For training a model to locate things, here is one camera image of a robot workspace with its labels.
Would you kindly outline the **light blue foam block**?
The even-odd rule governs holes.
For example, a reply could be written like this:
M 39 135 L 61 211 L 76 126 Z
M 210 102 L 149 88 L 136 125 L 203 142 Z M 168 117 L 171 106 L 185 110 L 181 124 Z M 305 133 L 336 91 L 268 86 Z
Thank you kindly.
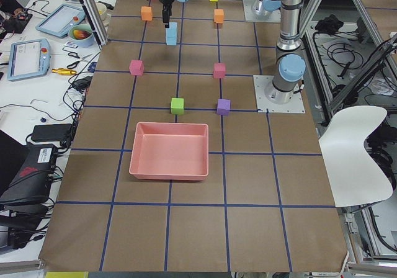
M 170 22 L 169 27 L 166 28 L 166 37 L 177 37 L 178 24 L 177 22 Z
M 176 46 L 177 37 L 176 36 L 166 36 L 166 45 Z

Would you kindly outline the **orange foam block left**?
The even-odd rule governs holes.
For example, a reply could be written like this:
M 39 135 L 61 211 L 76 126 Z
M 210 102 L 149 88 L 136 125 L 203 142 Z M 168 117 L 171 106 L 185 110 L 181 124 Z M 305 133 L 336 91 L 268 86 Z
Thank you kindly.
M 153 10 L 151 6 L 142 6 L 140 10 L 141 19 L 143 21 L 152 21 L 153 20 Z

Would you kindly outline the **orange foam block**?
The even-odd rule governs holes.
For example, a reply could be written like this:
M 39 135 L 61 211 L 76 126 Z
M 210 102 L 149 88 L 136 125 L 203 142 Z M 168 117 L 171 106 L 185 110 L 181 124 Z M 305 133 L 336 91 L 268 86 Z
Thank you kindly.
M 153 10 L 151 6 L 142 6 L 140 10 L 141 19 L 143 21 L 152 21 L 153 20 Z
M 225 20 L 225 12 L 223 9 L 215 9 L 213 11 L 213 21 L 216 24 L 223 24 Z

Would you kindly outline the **orange foam block right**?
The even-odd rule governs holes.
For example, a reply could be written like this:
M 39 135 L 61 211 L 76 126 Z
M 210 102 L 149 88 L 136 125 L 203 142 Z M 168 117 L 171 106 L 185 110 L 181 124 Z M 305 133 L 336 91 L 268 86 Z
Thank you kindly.
M 223 9 L 215 9 L 213 11 L 213 21 L 216 24 L 223 24 L 225 20 L 225 12 Z

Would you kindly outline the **pink foam block far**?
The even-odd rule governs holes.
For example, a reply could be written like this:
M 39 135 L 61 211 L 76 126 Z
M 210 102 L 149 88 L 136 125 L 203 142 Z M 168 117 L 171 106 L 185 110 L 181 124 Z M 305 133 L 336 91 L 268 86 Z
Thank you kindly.
M 129 65 L 129 70 L 133 76 L 141 76 L 144 73 L 144 63 L 142 60 L 132 60 Z

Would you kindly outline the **pink foam block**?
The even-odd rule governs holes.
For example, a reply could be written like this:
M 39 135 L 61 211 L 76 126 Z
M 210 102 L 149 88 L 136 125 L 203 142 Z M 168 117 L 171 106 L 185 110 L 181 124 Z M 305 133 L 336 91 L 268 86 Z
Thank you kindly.
M 133 76 L 141 76 L 144 73 L 144 63 L 142 60 L 132 60 L 129 65 L 129 70 Z
M 213 77 L 222 79 L 226 76 L 226 65 L 224 63 L 215 63 L 213 65 Z

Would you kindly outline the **light blue bowl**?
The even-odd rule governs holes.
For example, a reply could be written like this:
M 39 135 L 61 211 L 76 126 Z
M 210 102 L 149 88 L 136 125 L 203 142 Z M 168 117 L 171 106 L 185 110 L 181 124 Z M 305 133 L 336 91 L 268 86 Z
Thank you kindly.
M 69 39 L 80 48 L 88 48 L 94 43 L 94 35 L 88 24 L 79 24 L 72 27 L 69 32 Z

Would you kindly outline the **green foam block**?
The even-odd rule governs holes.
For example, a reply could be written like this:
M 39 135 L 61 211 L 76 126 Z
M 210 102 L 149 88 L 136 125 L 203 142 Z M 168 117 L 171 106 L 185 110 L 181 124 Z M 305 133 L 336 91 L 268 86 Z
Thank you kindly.
M 184 99 L 173 97 L 171 99 L 171 114 L 183 115 L 184 114 Z

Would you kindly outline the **scissors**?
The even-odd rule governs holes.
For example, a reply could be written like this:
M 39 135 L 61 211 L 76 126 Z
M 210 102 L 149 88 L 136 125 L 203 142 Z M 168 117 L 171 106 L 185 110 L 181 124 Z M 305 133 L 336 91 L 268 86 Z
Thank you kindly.
M 82 61 L 87 61 L 87 59 L 91 56 L 92 54 L 84 55 L 84 56 L 79 56 L 77 52 L 68 52 L 68 56 L 71 58 L 74 58 L 75 61 L 69 65 L 66 66 L 68 70 L 72 70 L 78 66 L 78 64 Z

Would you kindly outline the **blue teach pendant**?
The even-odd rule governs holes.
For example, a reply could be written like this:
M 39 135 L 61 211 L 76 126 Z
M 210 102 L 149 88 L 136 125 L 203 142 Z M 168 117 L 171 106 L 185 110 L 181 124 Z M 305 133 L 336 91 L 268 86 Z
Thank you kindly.
M 50 44 L 47 39 L 17 42 L 11 45 L 7 79 L 20 81 L 48 73 Z
M 85 17 L 86 14 L 81 8 L 62 4 L 39 22 L 35 29 L 45 34 L 63 38 L 68 35 L 72 27 L 80 24 Z

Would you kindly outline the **brass cylinder tool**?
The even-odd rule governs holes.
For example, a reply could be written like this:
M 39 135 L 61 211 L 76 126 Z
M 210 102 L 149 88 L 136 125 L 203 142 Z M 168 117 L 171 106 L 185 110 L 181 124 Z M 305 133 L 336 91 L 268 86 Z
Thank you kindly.
M 51 70 L 52 73 L 60 74 L 60 75 L 65 75 L 65 76 L 72 76 L 77 74 L 76 70 L 73 69 L 68 69 L 68 68 L 53 68 Z

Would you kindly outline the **blue teach pendant near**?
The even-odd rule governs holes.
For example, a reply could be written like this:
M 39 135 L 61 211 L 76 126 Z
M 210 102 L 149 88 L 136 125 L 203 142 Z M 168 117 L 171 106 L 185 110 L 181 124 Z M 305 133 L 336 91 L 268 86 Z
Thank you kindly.
M 17 42 L 11 45 L 7 79 L 20 81 L 48 73 L 50 44 L 47 39 Z

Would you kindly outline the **black power adapter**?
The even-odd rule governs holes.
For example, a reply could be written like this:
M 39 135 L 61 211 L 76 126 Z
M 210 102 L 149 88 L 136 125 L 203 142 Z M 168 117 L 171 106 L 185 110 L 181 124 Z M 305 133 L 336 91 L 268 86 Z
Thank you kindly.
M 68 136 L 70 130 L 70 123 L 36 125 L 33 128 L 31 140 L 34 142 L 61 141 Z

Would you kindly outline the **white chair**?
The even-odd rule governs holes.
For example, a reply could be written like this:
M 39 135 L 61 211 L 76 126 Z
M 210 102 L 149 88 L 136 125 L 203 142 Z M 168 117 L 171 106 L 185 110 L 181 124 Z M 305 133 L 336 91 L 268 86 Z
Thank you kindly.
M 386 109 L 371 105 L 342 109 L 319 139 L 336 207 L 372 204 L 391 197 L 391 183 L 364 147 L 386 114 Z

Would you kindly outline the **aluminium frame post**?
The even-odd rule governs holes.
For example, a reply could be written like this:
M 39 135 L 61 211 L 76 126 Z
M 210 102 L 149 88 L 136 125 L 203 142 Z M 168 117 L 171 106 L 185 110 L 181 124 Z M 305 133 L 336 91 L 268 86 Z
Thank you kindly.
M 102 19 L 100 18 L 99 11 L 96 6 L 95 0 L 79 0 L 82 5 L 83 11 L 86 14 L 87 23 L 90 25 L 94 38 L 101 48 L 109 41 L 109 36 L 106 32 Z

